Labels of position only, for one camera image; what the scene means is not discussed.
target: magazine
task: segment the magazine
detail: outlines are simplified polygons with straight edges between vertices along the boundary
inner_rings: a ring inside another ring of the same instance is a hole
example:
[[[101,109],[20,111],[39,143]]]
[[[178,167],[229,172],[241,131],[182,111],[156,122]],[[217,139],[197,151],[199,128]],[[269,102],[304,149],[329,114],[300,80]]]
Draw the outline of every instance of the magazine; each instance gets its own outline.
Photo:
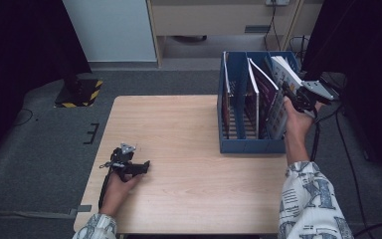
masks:
[[[229,83],[229,76],[228,76],[228,68],[227,68],[227,62],[228,62],[228,53],[223,53],[223,68],[224,68],[224,74],[225,74],[225,81],[223,86],[223,95],[222,95],[222,118],[224,123],[224,131],[226,138],[229,139],[231,135],[231,102],[230,97],[232,96],[231,93],[231,87]]]
[[[268,116],[275,103],[279,88],[272,81],[253,59],[249,59],[250,74],[254,76],[255,82],[260,92],[260,109],[259,109],[259,138],[267,138],[266,124],[269,120]]]
[[[253,129],[254,135],[246,133],[246,136],[259,138],[259,109],[260,109],[260,92],[250,67],[250,60],[248,61],[249,75],[247,79],[247,93],[245,95],[244,112],[246,113],[248,120]]]
[[[267,130],[271,139],[280,139],[284,136],[287,128],[287,112],[284,107],[284,94],[282,84],[287,82],[293,93],[301,86],[301,79],[291,69],[287,61],[281,57],[272,57],[272,75],[276,85],[281,89],[271,109],[267,121]]]

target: black curtain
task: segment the black curtain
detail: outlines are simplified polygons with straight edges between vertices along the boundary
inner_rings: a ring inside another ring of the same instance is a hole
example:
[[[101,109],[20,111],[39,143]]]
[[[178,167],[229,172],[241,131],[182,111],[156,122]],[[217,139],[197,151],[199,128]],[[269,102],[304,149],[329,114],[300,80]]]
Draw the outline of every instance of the black curtain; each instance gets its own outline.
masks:
[[[62,0],[0,0],[0,140],[27,92],[63,78],[58,58],[74,75],[91,71]]]
[[[371,160],[382,162],[382,1],[325,0],[302,69],[344,73],[342,100]]]

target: light wood tabletop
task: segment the light wood tabletop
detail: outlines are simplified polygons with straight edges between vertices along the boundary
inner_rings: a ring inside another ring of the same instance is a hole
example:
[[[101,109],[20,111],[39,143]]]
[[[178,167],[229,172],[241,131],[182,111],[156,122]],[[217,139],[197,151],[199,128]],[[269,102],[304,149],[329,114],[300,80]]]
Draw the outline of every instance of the light wood tabletop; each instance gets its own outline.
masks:
[[[122,234],[277,233],[284,154],[222,154],[217,96],[126,96],[115,99],[74,229],[98,212],[109,161],[122,142],[133,163],[150,160],[122,205]]]

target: power outlet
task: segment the power outlet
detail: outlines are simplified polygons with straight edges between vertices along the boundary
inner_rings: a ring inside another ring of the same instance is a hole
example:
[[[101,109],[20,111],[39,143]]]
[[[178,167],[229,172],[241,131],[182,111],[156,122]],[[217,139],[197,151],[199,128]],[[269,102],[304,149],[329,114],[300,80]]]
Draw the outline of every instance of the power outlet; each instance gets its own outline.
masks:
[[[289,0],[266,0],[266,5],[286,6],[289,5]]]

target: patterned sleeve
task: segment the patterned sleeve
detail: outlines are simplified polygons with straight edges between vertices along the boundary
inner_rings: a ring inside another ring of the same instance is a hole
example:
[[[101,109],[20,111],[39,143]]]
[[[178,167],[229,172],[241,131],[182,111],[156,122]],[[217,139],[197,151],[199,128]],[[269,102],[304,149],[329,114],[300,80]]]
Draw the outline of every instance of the patterned sleeve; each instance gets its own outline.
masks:
[[[353,238],[331,182],[314,162],[302,161],[286,171],[279,239]]]
[[[95,214],[73,239],[115,239],[116,222],[104,214]]]

